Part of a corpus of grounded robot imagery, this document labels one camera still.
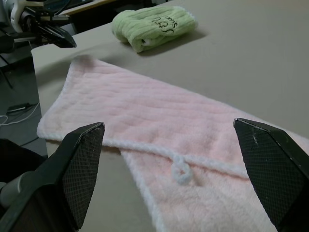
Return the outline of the pink fluffy towel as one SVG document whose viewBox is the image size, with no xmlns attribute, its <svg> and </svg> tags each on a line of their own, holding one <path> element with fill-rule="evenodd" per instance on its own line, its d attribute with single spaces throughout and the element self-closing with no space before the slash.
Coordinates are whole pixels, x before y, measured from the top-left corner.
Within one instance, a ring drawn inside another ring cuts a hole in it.
<svg viewBox="0 0 309 232">
<path fill-rule="evenodd" d="M 40 138 L 61 141 L 103 122 L 103 145 L 120 150 L 157 232 L 277 232 L 246 173 L 239 109 L 89 58 L 75 59 L 41 118 Z"/>
</svg>

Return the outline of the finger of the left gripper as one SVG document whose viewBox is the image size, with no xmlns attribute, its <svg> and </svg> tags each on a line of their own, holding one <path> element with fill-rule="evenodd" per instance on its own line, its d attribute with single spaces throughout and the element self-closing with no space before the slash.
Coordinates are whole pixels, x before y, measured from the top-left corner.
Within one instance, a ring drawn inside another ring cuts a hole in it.
<svg viewBox="0 0 309 232">
<path fill-rule="evenodd" d="M 77 46 L 73 37 L 59 26 L 51 26 L 52 43 L 60 48 L 75 48 Z"/>
<path fill-rule="evenodd" d="M 39 26 L 38 32 L 42 38 L 46 40 L 48 44 L 52 44 L 51 26 Z"/>
</svg>

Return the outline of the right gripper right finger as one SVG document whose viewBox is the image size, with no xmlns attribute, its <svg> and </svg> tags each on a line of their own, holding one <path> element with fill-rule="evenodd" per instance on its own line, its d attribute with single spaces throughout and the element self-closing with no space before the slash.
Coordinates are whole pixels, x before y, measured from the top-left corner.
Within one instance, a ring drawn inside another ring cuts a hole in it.
<svg viewBox="0 0 309 232">
<path fill-rule="evenodd" d="M 278 232 L 309 232 L 309 155 L 284 131 L 235 118 L 254 191 Z"/>
</svg>

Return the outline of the green ribbed towel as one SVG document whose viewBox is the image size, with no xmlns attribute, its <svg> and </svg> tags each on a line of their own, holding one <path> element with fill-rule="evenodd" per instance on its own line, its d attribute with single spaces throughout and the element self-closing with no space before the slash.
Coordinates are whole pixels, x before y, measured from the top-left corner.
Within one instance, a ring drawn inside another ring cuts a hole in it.
<svg viewBox="0 0 309 232">
<path fill-rule="evenodd" d="M 196 29 L 196 18 L 180 6 L 125 10 L 112 20 L 112 33 L 136 53 L 153 49 Z"/>
</svg>

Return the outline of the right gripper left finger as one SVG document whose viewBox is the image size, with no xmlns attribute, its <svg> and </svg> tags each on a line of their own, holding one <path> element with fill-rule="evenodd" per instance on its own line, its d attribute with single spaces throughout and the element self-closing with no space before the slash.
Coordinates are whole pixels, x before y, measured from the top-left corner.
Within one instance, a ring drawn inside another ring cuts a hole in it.
<svg viewBox="0 0 309 232">
<path fill-rule="evenodd" d="M 48 158 L 0 139 L 0 182 L 34 171 L 8 209 L 0 205 L 0 232 L 78 232 L 97 181 L 102 122 L 68 133 Z"/>
</svg>

